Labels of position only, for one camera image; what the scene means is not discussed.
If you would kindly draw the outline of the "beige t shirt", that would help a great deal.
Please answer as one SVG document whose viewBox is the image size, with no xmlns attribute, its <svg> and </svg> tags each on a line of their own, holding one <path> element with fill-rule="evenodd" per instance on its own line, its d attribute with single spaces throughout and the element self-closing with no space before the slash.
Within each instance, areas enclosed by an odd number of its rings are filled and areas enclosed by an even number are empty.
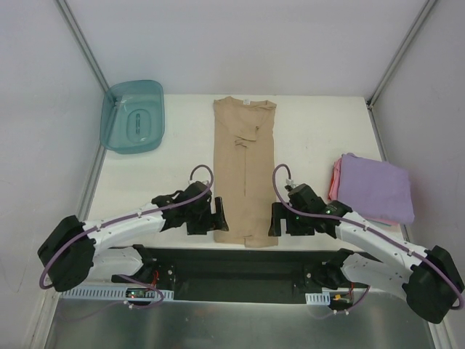
<svg viewBox="0 0 465 349">
<path fill-rule="evenodd" d="M 269 100 L 214 101 L 214 192 L 222 197 L 229 226 L 214 232 L 217 243 L 247 248 L 278 245 L 268 234 L 275 202 L 276 108 Z"/>
</svg>

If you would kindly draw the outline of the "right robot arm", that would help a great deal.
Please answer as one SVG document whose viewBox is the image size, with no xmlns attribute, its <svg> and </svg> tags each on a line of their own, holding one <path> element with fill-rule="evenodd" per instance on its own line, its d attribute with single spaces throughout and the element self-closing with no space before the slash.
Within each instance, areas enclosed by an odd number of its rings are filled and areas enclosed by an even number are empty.
<svg viewBox="0 0 465 349">
<path fill-rule="evenodd" d="M 325 203 L 307 184 L 288 185 L 287 202 L 271 206 L 269 235 L 323 233 L 357 247 L 340 249 L 310 271 L 313 283 L 336 290 L 348 283 L 373 286 L 401 300 L 419 317 L 440 323 L 464 308 L 464 282 L 450 253 L 389 236 L 340 201 Z"/>
</svg>

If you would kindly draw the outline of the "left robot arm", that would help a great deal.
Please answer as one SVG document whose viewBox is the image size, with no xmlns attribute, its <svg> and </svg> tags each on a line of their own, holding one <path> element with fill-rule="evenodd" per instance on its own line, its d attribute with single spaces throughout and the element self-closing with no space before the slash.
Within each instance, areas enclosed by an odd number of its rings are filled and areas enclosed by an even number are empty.
<svg viewBox="0 0 465 349">
<path fill-rule="evenodd" d="M 192 181 L 185 190 L 159 195 L 134 211 L 97 221 L 63 218 L 39 247 L 44 266 L 41 289 L 68 291 L 85 281 L 99 265 L 98 257 L 133 238 L 160 233 L 184 225 L 189 235 L 229 229 L 220 197 L 211 186 Z"/>
</svg>

